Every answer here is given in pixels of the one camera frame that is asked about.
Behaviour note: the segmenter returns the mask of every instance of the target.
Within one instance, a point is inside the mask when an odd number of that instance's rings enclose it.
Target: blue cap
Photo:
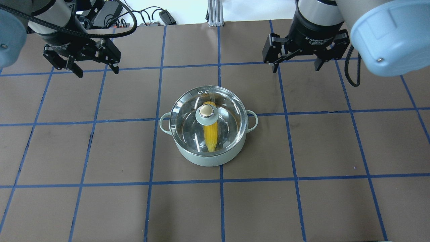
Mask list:
[[[0,67],[15,63],[27,39],[27,31],[13,14],[0,10]]]
[[[368,11],[351,42],[376,75],[395,76],[430,65],[430,0],[393,0]]]

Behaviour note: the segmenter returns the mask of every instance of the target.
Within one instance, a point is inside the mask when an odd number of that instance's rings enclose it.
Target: lid knob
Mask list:
[[[201,125],[211,125],[218,120],[218,109],[211,104],[203,104],[197,109],[196,120]]]

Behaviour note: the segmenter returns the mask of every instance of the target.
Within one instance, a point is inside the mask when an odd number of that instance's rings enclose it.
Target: glass lid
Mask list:
[[[187,152],[214,156],[243,137],[248,118],[239,98],[218,86],[194,88],[182,95],[170,115],[175,141]]]

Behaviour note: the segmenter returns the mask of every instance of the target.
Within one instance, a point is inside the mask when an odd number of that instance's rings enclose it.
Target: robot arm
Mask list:
[[[123,3],[116,1],[130,12]],[[118,74],[117,64],[120,62],[121,52],[110,37],[125,36],[136,29],[135,24],[127,34],[87,34],[64,0],[0,0],[0,8],[1,22],[6,23],[0,26],[2,30],[4,29],[0,36],[1,67],[13,64],[18,58],[19,51],[25,43],[28,24],[47,42],[43,49],[43,56],[56,69],[65,68],[81,78],[83,71],[76,62],[93,60],[109,65],[114,73]],[[102,37],[102,39],[96,42],[90,37]]]
[[[264,46],[263,60],[273,72],[284,60],[313,54],[318,71],[343,56],[349,39],[376,75],[430,65],[430,0],[296,0],[296,6],[288,36],[271,33]],[[350,37],[339,30],[344,21]]]

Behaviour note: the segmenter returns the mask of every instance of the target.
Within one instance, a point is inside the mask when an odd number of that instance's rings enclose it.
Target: grid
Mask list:
[[[272,25],[272,21],[269,20],[270,23],[270,28],[271,31],[273,32],[273,25]],[[366,156],[365,153],[363,151],[363,147],[362,147],[362,143],[361,143],[361,139],[360,139],[360,135],[358,132],[358,128],[357,128],[357,124],[354,118],[354,114],[355,113],[361,113],[361,112],[397,112],[397,111],[416,111],[419,121],[422,125],[423,128],[423,132],[425,133],[428,142],[430,143],[430,136],[429,133],[424,125],[423,119],[421,117],[421,114],[419,112],[419,110],[430,110],[430,107],[417,107],[417,105],[414,102],[414,99],[411,95],[411,92],[409,91],[409,88],[405,82],[405,79],[403,78],[403,76],[400,76],[402,83],[408,93],[408,96],[410,98],[410,101],[412,102],[413,108],[398,108],[398,109],[359,109],[359,110],[354,110],[351,108],[351,104],[350,101],[348,99],[348,93],[347,93],[347,89],[345,87],[345,84],[343,82],[343,78],[341,75],[341,71],[339,68],[339,64],[338,61],[334,61],[337,71],[338,71],[338,75],[339,75],[339,80],[341,82],[342,88],[343,88],[343,92],[347,101],[347,106],[348,106],[348,110],[340,110],[340,111],[335,111],[332,113],[349,113],[350,117],[351,117],[351,121],[353,123],[353,127],[354,127],[354,131],[356,134],[356,138],[359,144],[359,149],[361,152],[361,157],[362,157],[362,161],[364,164],[364,168],[365,168],[365,172],[366,175],[355,175],[355,176],[325,176],[325,177],[299,177],[297,175],[297,171],[296,171],[296,167],[295,167],[295,159],[294,159],[294,150],[293,150],[293,145],[292,145],[292,138],[291,138],[291,132],[290,132],[290,125],[289,125],[289,117],[291,117],[292,115],[312,115],[312,114],[328,114],[330,112],[321,112],[321,111],[314,111],[314,112],[288,112],[287,110],[287,105],[286,105],[286,99],[285,99],[285,94],[284,94],[284,89],[283,89],[283,80],[282,80],[282,74],[280,71],[280,68],[277,72],[278,74],[278,79],[279,79],[279,86],[280,86],[280,90],[281,90],[281,97],[282,97],[282,104],[283,104],[283,110],[284,112],[276,112],[276,113],[258,113],[258,116],[284,116],[285,117],[285,122],[286,122],[286,129],[287,129],[287,135],[288,135],[288,140],[289,140],[289,149],[290,149],[290,156],[291,156],[291,162],[292,162],[292,170],[293,170],[293,176],[292,177],[276,177],[276,178],[246,178],[246,179],[225,179],[223,176],[223,166],[221,165],[219,167],[219,171],[220,171],[220,177],[219,179],[212,179],[212,180],[171,180],[171,181],[153,181],[153,175],[154,175],[154,160],[155,160],[155,148],[156,148],[156,143],[157,143],[157,131],[158,131],[158,122],[160,121],[160,114],[159,114],[159,109],[160,109],[160,95],[161,95],[161,84],[162,84],[162,76],[163,76],[163,69],[165,68],[189,68],[189,67],[204,67],[204,66],[217,66],[218,67],[218,85],[221,86],[222,84],[222,76],[221,76],[221,67],[222,66],[226,66],[226,65],[255,65],[255,64],[263,64],[263,62],[237,62],[237,63],[221,63],[221,39],[220,39],[220,27],[217,27],[217,37],[218,37],[218,63],[214,63],[214,64],[202,64],[202,65],[172,65],[172,66],[164,66],[163,65],[163,61],[164,61],[164,52],[165,52],[165,42],[166,42],[166,30],[167,27],[164,26],[164,30],[163,30],[163,45],[162,45],[162,54],[161,54],[161,62],[160,65],[157,67],[138,67],[138,68],[121,68],[120,71],[128,71],[128,70],[140,70],[140,69],[159,69],[160,71],[160,75],[159,75],[159,83],[158,83],[158,98],[157,98],[157,111],[156,111],[156,115],[154,118],[136,118],[136,119],[110,119],[110,120],[98,120],[97,116],[98,116],[98,109],[100,106],[100,101],[101,101],[101,97],[102,97],[102,93],[103,93],[103,87],[104,87],[104,81],[106,78],[106,73],[108,71],[111,71],[108,69],[108,66],[105,66],[104,69],[99,69],[99,70],[87,70],[84,72],[103,72],[103,79],[101,82],[101,86],[100,86],[100,91],[99,91],[99,95],[98,95],[98,101],[97,101],[97,106],[95,109],[95,115],[94,115],[94,119],[92,121],[74,121],[74,122],[38,122],[38,118],[39,118],[39,114],[40,111],[42,109],[43,106],[43,102],[47,93],[47,90],[49,88],[49,83],[51,81],[51,78],[53,75],[59,75],[59,74],[70,74],[70,72],[67,71],[58,71],[58,72],[54,72],[54,68],[51,69],[50,72],[40,72],[40,73],[23,73],[23,74],[1,74],[2,69],[0,69],[0,77],[1,76],[27,76],[27,75],[44,75],[44,74],[48,74],[48,81],[46,83],[46,87],[45,90],[43,92],[43,96],[42,99],[40,101],[40,105],[36,114],[36,117],[34,119],[33,123],[12,123],[12,124],[0,124],[0,127],[7,127],[7,126],[31,126],[31,133],[30,136],[28,138],[28,142],[27,145],[25,147],[25,151],[24,154],[22,156],[22,160],[19,166],[19,170],[18,173],[16,175],[15,178],[15,183],[14,185],[7,185],[7,186],[0,186],[0,189],[6,189],[6,188],[11,188],[11,193],[10,193],[10,197],[8,199],[7,205],[6,205],[6,209],[3,215],[3,218],[1,220],[0,223],[0,232],[2,231],[2,228],[4,226],[5,223],[5,219],[7,217],[7,213],[12,201],[12,198],[14,196],[14,192],[16,189],[20,189],[20,188],[43,188],[43,187],[78,187],[79,188],[79,193],[78,193],[78,197],[77,197],[77,201],[76,201],[76,208],[74,210],[74,216],[73,216],[73,222],[72,222],[72,226],[70,229],[70,235],[69,235],[69,241],[72,241],[73,238],[73,233],[74,233],[74,226],[75,226],[75,222],[76,222],[76,217],[77,217],[77,213],[79,210],[79,204],[80,204],[80,198],[81,198],[81,194],[82,194],[82,189],[83,187],[95,187],[95,186],[138,186],[138,185],[148,185],[148,196],[147,196],[147,206],[146,206],[146,219],[145,219],[145,226],[144,226],[144,241],[147,241],[147,235],[148,235],[148,224],[149,224],[149,214],[151,211],[151,193],[152,193],[152,186],[153,185],[167,185],[167,184],[190,184],[190,183],[219,183],[220,185],[220,210],[221,210],[221,240],[224,242],[225,241],[225,224],[224,224],[224,183],[238,183],[238,182],[261,182],[261,181],[294,181],[295,184],[295,191],[296,191],[296,197],[297,197],[297,204],[298,204],[298,213],[299,213],[299,217],[300,217],[300,224],[301,224],[301,233],[302,233],[302,237],[303,240],[306,241],[306,229],[305,229],[305,222],[303,219],[303,212],[302,212],[302,206],[301,206],[301,198],[300,198],[300,190],[299,190],[299,185],[298,182],[301,180],[340,180],[340,179],[367,179],[369,186],[370,186],[370,190],[372,193],[372,197],[373,197],[373,202],[375,205],[375,209],[377,212],[377,216],[379,219],[379,223],[381,226],[381,231],[384,237],[384,240],[388,240],[388,236],[387,233],[385,231],[384,228],[384,223],[383,223],[383,217],[380,213],[380,209],[378,206],[378,200],[375,194],[375,190],[373,187],[373,183],[372,183],[372,178],[389,178],[389,177],[430,177],[430,173],[407,173],[407,174],[370,174],[369,172],[369,168],[367,166],[367,161],[366,161]],[[304,60],[289,60],[287,62],[313,62],[314,59],[304,59]],[[92,144],[92,139],[93,139],[93,135],[94,135],[94,131],[95,131],[95,127],[98,123],[110,123],[110,122],[135,122],[135,121],[155,121],[155,126],[154,126],[154,138],[153,138],[153,146],[152,146],[152,157],[151,157],[151,166],[150,166],[150,178],[148,182],[127,182],[127,183],[84,183],[84,178],[85,178],[85,174],[86,174],[86,167],[88,164],[88,159],[89,159],[89,154],[90,154],[90,150],[91,150],[91,144]],[[82,177],[81,177],[81,181],[80,183],[75,183],[75,184],[37,184],[37,185],[18,185],[18,180],[20,177],[20,173],[22,170],[22,167],[25,163],[25,158],[27,155],[27,151],[28,151],[28,147],[30,145],[31,142],[31,138],[33,136],[33,132],[36,126],[42,126],[42,125],[75,125],[75,124],[92,124],[92,130],[91,130],[91,135],[88,141],[88,148],[86,151],[86,157],[85,157],[85,163],[84,163],[84,167],[83,167],[83,171],[82,171]]]

